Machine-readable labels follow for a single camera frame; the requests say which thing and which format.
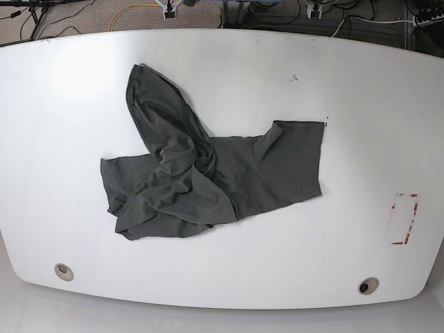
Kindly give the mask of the grey metal frame background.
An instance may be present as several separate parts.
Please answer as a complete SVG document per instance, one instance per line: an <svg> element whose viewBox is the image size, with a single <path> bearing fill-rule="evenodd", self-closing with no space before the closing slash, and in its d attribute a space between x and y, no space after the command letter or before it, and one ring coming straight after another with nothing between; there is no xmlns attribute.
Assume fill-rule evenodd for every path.
<svg viewBox="0 0 444 333"><path fill-rule="evenodd" d="M248 10L253 1L219 1L223 28L241 28L248 21Z"/></svg>

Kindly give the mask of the white power strip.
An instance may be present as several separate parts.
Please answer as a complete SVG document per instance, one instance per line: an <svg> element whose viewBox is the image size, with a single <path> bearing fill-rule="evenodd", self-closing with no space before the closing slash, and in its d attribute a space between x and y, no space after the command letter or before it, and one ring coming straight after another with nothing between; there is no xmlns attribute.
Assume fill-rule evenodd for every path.
<svg viewBox="0 0 444 333"><path fill-rule="evenodd" d="M443 23L442 6L421 9L414 18L414 24L421 28L438 23Z"/></svg>

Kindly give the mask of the black tripod stand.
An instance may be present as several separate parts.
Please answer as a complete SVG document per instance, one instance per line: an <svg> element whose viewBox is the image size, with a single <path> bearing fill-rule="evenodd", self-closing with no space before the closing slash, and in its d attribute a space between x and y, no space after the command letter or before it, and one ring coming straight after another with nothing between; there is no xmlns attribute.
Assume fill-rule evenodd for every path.
<svg viewBox="0 0 444 333"><path fill-rule="evenodd" d="M1 46L31 42L42 36L47 17L57 8L94 1L1 1Z"/></svg>

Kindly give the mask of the red tape rectangle marking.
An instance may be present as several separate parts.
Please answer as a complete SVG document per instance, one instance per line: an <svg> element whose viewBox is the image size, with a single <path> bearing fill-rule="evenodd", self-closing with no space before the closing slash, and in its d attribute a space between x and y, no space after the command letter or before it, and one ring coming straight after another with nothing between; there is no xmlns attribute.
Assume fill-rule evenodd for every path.
<svg viewBox="0 0 444 333"><path fill-rule="evenodd" d="M391 206L388 240L391 245L402 246L408 243L416 217L420 196L399 193Z"/></svg>

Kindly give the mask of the dark grey T-shirt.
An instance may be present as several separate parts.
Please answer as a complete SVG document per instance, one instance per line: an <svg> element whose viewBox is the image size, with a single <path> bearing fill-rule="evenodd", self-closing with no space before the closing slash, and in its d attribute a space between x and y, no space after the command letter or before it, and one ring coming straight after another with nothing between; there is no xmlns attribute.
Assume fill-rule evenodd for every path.
<svg viewBox="0 0 444 333"><path fill-rule="evenodd" d="M126 103L148 153L101 160L101 176L115 231L128 240L192 237L321 194L322 122L210 137L180 90L139 65Z"/></svg>

